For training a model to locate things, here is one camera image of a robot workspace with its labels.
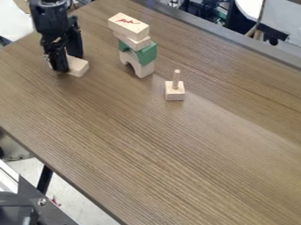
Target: floor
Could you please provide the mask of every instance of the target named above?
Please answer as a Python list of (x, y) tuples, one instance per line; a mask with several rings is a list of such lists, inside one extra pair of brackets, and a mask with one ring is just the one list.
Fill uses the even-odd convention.
[[(43, 167), (39, 160), (30, 158), (8, 164), (32, 185), (37, 185)], [(56, 198), (61, 210), (79, 225), (119, 224), (56, 174), (51, 180), (47, 196)]]

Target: stacked blocks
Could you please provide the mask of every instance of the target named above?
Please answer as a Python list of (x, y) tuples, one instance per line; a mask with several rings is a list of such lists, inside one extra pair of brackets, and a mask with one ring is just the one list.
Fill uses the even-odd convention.
[(118, 38), (121, 62), (125, 65), (130, 63), (140, 78), (154, 73), (158, 45), (151, 41), (150, 27), (123, 13), (110, 18), (108, 26)]

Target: black metal stand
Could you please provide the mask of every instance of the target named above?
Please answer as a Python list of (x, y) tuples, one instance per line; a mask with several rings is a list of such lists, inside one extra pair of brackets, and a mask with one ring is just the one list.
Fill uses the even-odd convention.
[(37, 189), (43, 193), (44, 195), (46, 194), (52, 175), (54, 172), (52, 172), (46, 165), (44, 165), (43, 171), (40, 174), (40, 180), (37, 186)]

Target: wooden peg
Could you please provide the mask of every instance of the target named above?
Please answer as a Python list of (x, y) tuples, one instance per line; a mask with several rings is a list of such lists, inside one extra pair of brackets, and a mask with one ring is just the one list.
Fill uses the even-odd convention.
[(183, 101), (185, 98), (184, 82), (180, 81), (180, 70), (173, 73), (172, 81), (165, 81), (165, 99), (167, 101)]
[(173, 89), (179, 89), (179, 81), (180, 81), (180, 70), (176, 69), (173, 73)]

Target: wood grain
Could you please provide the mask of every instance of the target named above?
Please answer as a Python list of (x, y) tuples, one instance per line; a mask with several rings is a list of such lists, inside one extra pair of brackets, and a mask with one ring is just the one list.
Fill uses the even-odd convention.
[[(150, 25), (156, 75), (119, 62), (120, 11)], [(77, 15), (90, 70), (56, 76), (37, 34), (9, 45), (0, 127), (120, 223), (301, 224), (301, 72), (130, 0)]]

